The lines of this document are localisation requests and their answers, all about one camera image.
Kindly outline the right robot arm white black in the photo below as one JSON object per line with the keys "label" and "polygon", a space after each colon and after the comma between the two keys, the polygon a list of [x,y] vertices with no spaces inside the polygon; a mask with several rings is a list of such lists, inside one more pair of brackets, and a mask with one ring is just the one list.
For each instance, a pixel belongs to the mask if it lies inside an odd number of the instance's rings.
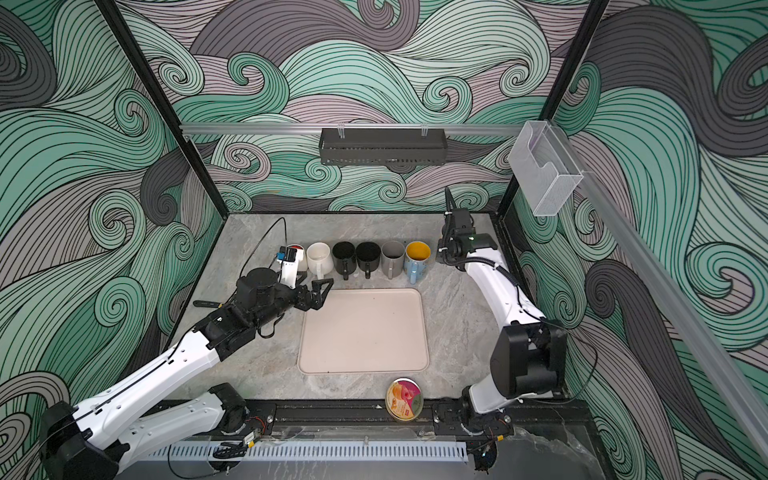
{"label": "right robot arm white black", "polygon": [[448,206],[437,261],[467,273],[498,324],[489,374],[467,387],[476,415],[501,410],[522,398],[551,398],[562,387],[566,332],[549,322],[507,268],[495,240],[478,233],[466,209]]}

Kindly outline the cream mug red inside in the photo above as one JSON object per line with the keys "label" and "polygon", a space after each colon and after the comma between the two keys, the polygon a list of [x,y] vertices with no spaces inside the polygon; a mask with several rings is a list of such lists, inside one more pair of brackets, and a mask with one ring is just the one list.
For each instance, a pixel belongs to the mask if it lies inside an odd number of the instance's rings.
{"label": "cream mug red inside", "polygon": [[288,248],[295,253],[294,261],[297,264],[297,270],[299,272],[306,272],[308,270],[308,265],[304,247],[299,244],[291,244]]}

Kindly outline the grey mug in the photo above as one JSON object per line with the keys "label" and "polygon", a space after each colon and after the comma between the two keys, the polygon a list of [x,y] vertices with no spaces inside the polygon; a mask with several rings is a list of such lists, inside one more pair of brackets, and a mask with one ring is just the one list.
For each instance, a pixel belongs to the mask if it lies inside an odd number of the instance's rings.
{"label": "grey mug", "polygon": [[401,241],[392,240],[382,245],[380,269],[388,279],[394,279],[402,273],[405,251]]}

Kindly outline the blue mug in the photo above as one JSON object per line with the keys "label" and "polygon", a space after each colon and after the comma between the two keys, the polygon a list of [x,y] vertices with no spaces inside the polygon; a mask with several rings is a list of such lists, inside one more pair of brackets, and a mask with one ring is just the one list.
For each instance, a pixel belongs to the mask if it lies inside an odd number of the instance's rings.
{"label": "blue mug", "polygon": [[430,246],[423,241],[413,241],[406,246],[404,272],[411,285],[425,276],[431,254]]}

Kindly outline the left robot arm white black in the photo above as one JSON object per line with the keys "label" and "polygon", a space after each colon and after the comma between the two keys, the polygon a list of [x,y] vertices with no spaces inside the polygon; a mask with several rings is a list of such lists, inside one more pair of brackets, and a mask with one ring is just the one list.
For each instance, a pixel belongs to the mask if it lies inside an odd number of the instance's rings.
{"label": "left robot arm white black", "polygon": [[76,405],[60,401],[49,407],[38,450],[45,473],[51,479],[113,479],[145,455],[195,434],[241,433],[248,425],[247,404],[228,383],[175,407],[150,410],[288,310],[321,309],[333,284],[328,278],[290,287],[270,268],[251,270],[238,279],[227,302],[144,367]]}

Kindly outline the white ribbed mug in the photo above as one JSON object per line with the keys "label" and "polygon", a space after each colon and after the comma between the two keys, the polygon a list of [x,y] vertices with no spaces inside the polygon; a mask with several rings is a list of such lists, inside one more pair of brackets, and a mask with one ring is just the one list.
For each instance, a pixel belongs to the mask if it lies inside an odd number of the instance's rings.
{"label": "white ribbed mug", "polygon": [[317,280],[328,278],[334,271],[331,247],[324,242],[315,242],[306,250],[308,270]]}

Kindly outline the black mug white base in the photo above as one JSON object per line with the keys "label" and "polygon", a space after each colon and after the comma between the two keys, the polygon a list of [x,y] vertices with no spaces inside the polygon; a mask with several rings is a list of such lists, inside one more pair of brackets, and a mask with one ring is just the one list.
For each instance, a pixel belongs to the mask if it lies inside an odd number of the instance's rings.
{"label": "black mug white base", "polygon": [[364,273],[366,279],[370,279],[374,271],[379,268],[381,259],[381,247],[373,241],[365,241],[356,247],[358,267]]}

